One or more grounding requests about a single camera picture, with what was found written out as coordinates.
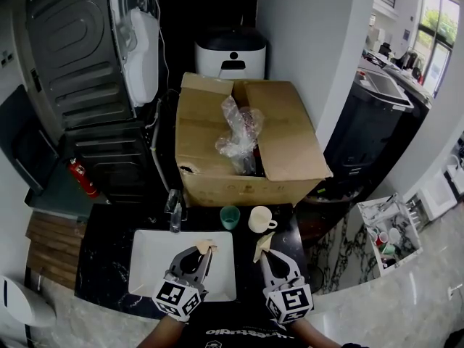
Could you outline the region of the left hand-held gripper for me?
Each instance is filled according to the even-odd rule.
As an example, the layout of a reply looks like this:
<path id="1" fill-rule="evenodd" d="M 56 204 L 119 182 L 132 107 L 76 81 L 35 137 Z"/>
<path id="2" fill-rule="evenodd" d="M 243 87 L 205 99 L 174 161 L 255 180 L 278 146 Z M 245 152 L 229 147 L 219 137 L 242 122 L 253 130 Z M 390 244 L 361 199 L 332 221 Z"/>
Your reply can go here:
<path id="1" fill-rule="evenodd" d="M 212 256 L 211 246 L 205 254 L 201 254 L 196 246 L 178 253 L 170 264 L 170 271 L 155 287 L 152 301 L 158 310 L 178 322 L 188 322 L 208 294 L 202 283 L 208 276 Z M 178 277 L 194 273 L 194 281 Z"/>

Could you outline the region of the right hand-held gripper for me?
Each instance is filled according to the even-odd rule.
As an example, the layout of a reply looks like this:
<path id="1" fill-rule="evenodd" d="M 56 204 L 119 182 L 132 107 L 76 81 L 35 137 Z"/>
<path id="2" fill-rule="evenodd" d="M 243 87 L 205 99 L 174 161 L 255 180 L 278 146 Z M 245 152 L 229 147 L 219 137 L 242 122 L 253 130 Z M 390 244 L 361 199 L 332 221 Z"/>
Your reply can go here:
<path id="1" fill-rule="evenodd" d="M 304 318 L 314 307 L 310 285 L 297 262 L 283 252 L 270 249 L 260 256 L 266 307 L 280 325 Z"/>

